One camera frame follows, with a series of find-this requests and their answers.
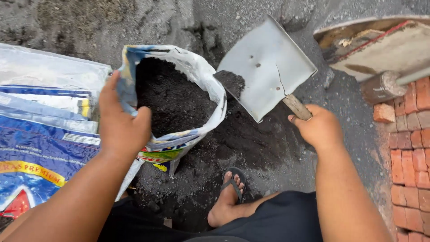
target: hand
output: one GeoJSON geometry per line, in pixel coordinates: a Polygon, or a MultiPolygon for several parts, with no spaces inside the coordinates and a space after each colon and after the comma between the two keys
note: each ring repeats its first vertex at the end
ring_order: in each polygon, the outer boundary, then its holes
{"type": "Polygon", "coordinates": [[[304,140],[317,151],[343,146],[342,128],[336,116],[318,105],[305,106],[313,115],[308,121],[301,120],[295,115],[288,116],[288,120],[297,126],[304,140]]]}
{"type": "Polygon", "coordinates": [[[151,110],[141,107],[136,117],[125,113],[116,91],[119,79],[116,70],[100,94],[101,152],[108,157],[134,159],[151,136],[151,110]]]}

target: metal shovel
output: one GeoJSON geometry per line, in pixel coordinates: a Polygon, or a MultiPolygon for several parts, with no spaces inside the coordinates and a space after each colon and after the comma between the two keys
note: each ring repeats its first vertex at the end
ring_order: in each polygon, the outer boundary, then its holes
{"type": "Polygon", "coordinates": [[[311,118],[309,110],[291,93],[317,71],[276,20],[267,15],[263,24],[225,55],[214,77],[260,123],[280,100],[298,118],[311,118]]]}

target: toe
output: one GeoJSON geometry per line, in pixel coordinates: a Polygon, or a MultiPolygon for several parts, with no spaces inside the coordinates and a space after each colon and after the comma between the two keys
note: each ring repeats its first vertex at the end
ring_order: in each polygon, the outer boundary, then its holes
{"type": "Polygon", "coordinates": [[[230,180],[232,175],[233,175],[233,173],[231,173],[231,171],[226,172],[225,176],[224,176],[224,183],[226,183],[228,180],[230,180]]]}

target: black shorts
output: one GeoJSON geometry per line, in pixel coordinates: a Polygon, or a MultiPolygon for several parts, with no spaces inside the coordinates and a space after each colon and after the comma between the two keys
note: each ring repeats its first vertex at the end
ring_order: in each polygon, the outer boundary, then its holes
{"type": "Polygon", "coordinates": [[[316,194],[282,192],[263,202],[253,215],[203,233],[182,232],[147,219],[128,197],[115,203],[98,241],[181,242],[202,236],[233,236],[249,242],[323,241],[316,194]]]}

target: left hand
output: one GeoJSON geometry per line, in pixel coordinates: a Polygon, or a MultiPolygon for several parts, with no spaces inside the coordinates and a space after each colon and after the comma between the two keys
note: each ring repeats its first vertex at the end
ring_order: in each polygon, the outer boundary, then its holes
{"type": "Polygon", "coordinates": [[[151,137],[151,110],[141,107],[136,117],[125,113],[116,91],[119,79],[120,72],[115,70],[100,94],[101,152],[134,159],[151,137]]]}

